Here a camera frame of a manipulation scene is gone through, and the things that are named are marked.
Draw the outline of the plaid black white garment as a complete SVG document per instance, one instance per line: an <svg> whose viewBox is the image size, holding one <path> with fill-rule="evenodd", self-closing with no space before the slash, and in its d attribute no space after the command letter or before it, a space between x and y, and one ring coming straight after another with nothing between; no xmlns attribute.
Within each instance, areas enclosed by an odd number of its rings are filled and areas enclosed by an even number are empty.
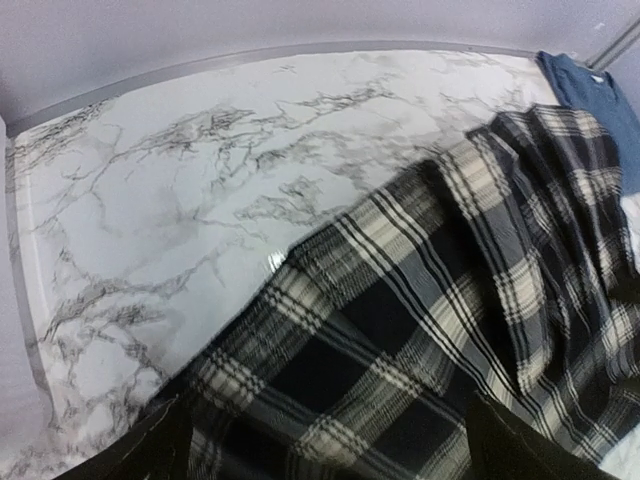
<svg viewBox="0 0 640 480"><path fill-rule="evenodd" d="M600 461L639 422L639 280L611 136L502 112L292 248L160 392L190 479L467 479L476 393Z"/></svg>

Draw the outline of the blue t-shirt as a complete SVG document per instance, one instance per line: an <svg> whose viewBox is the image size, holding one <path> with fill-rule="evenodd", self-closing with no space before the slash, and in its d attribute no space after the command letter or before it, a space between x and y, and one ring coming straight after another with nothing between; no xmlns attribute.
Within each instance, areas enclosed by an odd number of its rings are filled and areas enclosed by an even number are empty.
<svg viewBox="0 0 640 480"><path fill-rule="evenodd" d="M639 119L626 96L608 72L592 71L568 55L536 54L536 62L559 104L586 110L616 143L622 170L622 192L639 192Z"/></svg>

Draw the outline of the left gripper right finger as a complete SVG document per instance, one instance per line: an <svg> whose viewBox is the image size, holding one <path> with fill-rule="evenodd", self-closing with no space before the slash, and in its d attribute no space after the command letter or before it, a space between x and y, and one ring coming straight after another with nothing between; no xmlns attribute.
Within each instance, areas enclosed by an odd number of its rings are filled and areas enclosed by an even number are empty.
<svg viewBox="0 0 640 480"><path fill-rule="evenodd" d="M476 479L611 479L476 391L467 406L467 441Z"/></svg>

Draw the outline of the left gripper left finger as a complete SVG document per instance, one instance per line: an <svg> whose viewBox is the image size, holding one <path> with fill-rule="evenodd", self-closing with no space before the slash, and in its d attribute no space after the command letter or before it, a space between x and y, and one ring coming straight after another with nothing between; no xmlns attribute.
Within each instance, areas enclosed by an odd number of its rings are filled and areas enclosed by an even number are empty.
<svg viewBox="0 0 640 480"><path fill-rule="evenodd" d="M178 400L165 402L106 450L58 480L185 479L193 427Z"/></svg>

